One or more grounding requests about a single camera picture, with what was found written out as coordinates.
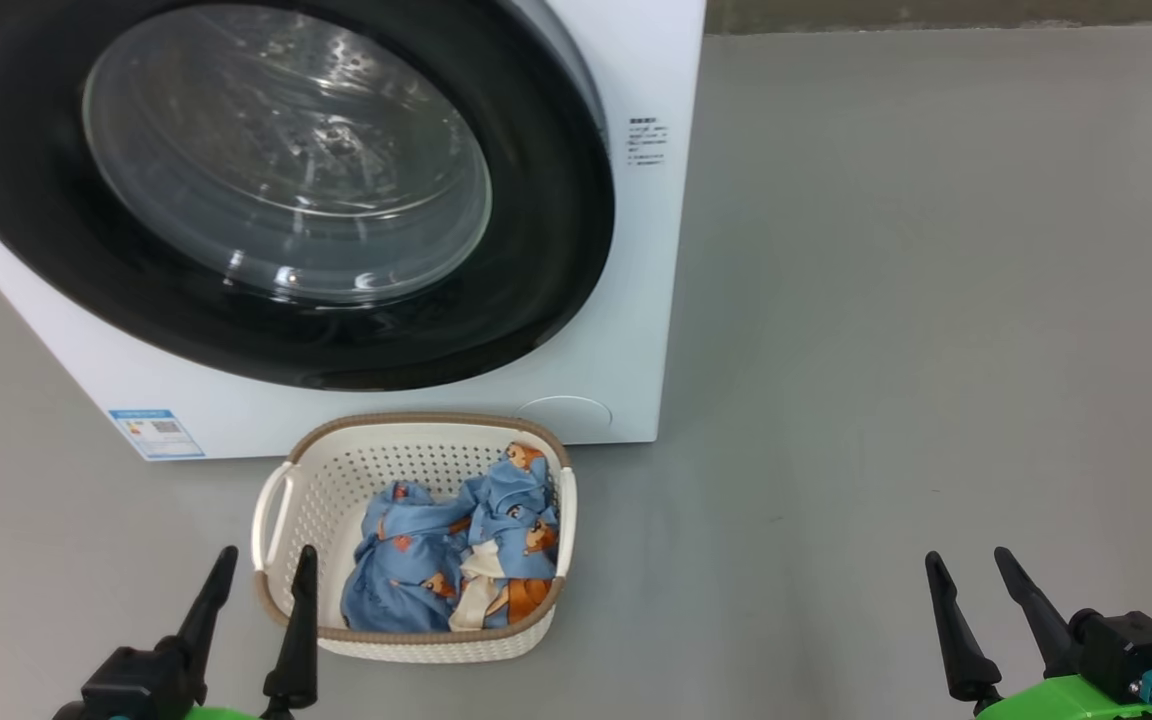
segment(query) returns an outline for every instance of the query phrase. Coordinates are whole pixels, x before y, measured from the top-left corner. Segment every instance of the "blue and white sticker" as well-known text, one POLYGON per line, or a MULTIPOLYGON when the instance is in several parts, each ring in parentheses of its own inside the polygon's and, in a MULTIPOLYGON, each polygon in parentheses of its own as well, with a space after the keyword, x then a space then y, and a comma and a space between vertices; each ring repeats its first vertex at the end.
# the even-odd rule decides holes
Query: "blue and white sticker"
POLYGON ((170 410, 109 410, 109 416, 145 460, 206 457, 170 410))

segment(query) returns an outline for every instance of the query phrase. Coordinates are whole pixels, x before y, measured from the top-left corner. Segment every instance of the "white washing machine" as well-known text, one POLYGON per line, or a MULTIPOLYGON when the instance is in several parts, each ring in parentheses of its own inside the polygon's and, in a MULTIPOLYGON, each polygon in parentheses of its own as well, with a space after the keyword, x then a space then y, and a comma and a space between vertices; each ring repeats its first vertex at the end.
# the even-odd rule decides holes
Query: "white washing machine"
POLYGON ((704 0, 0 0, 0 291, 150 460, 657 435, 704 0))

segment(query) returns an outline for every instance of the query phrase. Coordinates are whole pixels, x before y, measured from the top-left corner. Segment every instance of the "front-loading washing machine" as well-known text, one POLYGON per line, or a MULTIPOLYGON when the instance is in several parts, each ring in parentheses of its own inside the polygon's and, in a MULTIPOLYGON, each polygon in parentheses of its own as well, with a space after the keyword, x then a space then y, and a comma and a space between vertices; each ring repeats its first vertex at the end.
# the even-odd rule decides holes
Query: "front-loading washing machine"
POLYGON ((0 0, 0 291, 151 460, 657 435, 704 0, 0 0))

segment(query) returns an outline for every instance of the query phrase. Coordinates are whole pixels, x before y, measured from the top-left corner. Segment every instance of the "basket rim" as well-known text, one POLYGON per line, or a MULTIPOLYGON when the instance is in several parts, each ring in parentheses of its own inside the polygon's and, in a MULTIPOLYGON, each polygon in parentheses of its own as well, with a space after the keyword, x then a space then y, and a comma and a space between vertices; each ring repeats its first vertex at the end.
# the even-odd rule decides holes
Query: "basket rim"
MULTIPOLYGON (((319 425, 317 429, 310 430, 310 433, 308 433, 305 438, 302 438, 301 442, 296 444, 296 447, 291 448, 291 452, 289 452, 287 456, 287 461, 293 465, 300 464, 301 457, 305 455, 308 448, 317 441, 320 441, 320 439, 324 439, 326 435, 338 432, 338 430, 365 427, 366 425, 430 423, 486 425, 486 427, 493 429, 522 430, 522 432, 529 432, 539 437, 550 446, 550 448, 553 448, 554 455, 558 456, 558 461, 562 464, 562 469, 571 468, 571 456, 567 454, 567 448, 563 447, 562 442, 558 441, 554 433, 550 432, 550 430, 543 425, 521 418, 500 418, 500 416, 495 415, 479 414, 348 415, 346 418, 331 420, 329 423, 319 425)), ((274 596, 270 592, 270 575, 264 570, 256 570, 253 579, 256 584, 256 598, 260 601, 262 607, 264 607, 265 614, 270 615, 270 619, 274 620, 275 623, 287 626, 289 621, 287 614, 280 609, 278 602, 274 602, 274 596)), ((554 609, 554 605, 558 602, 558 597, 563 592, 563 585, 566 584, 566 577, 555 577, 553 579, 553 584, 550 584, 548 593, 545 593, 545 600, 540 601, 540 605, 536 606, 536 609, 531 611, 530 615, 526 615, 526 617, 518 621, 518 623, 505 626, 503 628, 468 630, 468 632, 361 632, 361 630, 319 626, 317 637, 320 639, 357 644, 406 644, 407 646, 502 641, 515 637, 515 635, 526 632, 526 630, 530 630, 532 626, 540 623, 540 621, 554 609)))

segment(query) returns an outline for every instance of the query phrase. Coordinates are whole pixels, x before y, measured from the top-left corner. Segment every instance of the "washing machine door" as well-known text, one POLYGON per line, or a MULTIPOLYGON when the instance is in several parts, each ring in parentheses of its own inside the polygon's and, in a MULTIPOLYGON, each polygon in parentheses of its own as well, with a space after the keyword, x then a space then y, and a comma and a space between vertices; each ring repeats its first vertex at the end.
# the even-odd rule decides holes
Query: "washing machine door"
POLYGON ((602 273, 594 115, 502 1, 0 0, 0 238, 225 372, 457 381, 552 338, 602 273))

